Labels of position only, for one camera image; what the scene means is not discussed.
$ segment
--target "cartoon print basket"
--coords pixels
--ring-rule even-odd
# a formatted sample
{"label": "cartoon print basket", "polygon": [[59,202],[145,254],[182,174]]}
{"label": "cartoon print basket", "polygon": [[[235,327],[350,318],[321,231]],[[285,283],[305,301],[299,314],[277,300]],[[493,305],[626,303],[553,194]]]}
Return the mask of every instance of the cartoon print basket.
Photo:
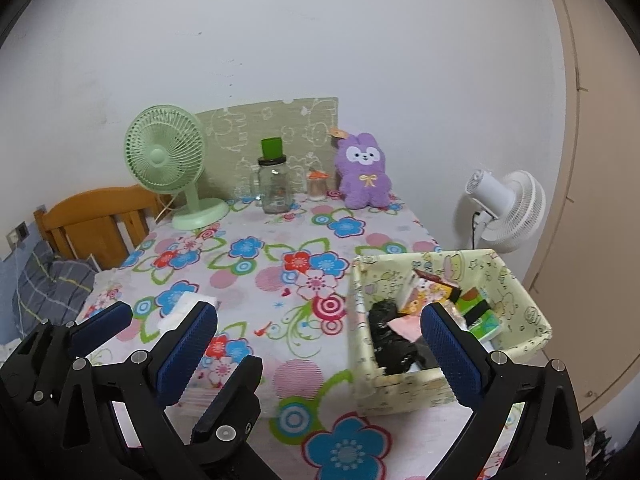
{"label": "cartoon print basket", "polygon": [[551,326],[493,250],[356,257],[347,313],[353,394],[360,415],[410,412],[456,400],[439,368],[386,376],[374,357],[366,313],[376,301],[394,298],[407,274],[417,268],[452,280],[462,290],[482,290],[503,326],[492,344],[512,360],[526,362],[551,339]]}

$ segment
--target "blue wall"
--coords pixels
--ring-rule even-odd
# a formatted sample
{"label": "blue wall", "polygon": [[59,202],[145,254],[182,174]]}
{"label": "blue wall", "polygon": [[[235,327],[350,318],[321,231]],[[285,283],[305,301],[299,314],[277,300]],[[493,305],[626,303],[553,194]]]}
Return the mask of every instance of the blue wall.
{"label": "blue wall", "polygon": [[41,239],[36,224],[31,224],[29,236],[22,242],[21,247],[4,262],[0,262],[0,344],[6,344],[18,337],[12,307],[16,275],[22,271],[31,251]]}

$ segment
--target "cabinet door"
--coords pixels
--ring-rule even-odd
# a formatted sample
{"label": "cabinet door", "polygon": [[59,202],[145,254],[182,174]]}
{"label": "cabinet door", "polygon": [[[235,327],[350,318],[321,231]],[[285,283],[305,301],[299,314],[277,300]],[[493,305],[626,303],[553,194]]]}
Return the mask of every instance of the cabinet door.
{"label": "cabinet door", "polygon": [[581,410],[640,354],[640,55],[604,0],[565,0],[580,90],[567,201],[530,291]]}

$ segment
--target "pink paper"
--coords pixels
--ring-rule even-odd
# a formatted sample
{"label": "pink paper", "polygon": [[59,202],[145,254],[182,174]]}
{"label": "pink paper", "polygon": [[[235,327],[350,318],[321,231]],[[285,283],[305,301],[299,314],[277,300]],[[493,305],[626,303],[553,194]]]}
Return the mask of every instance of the pink paper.
{"label": "pink paper", "polygon": [[420,329],[420,316],[396,317],[387,323],[389,328],[407,341],[415,343],[422,335]]}

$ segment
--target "wooden chair back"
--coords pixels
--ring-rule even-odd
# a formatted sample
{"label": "wooden chair back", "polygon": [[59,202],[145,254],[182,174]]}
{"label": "wooden chair back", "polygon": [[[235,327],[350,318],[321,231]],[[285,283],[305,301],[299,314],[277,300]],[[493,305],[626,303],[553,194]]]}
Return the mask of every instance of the wooden chair back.
{"label": "wooden chair back", "polygon": [[73,195],[49,212],[34,212],[42,238],[65,258],[93,254],[103,270],[118,267],[129,255],[117,225],[121,218],[134,247],[149,232],[145,209],[157,217],[158,197],[140,186],[103,187]]}

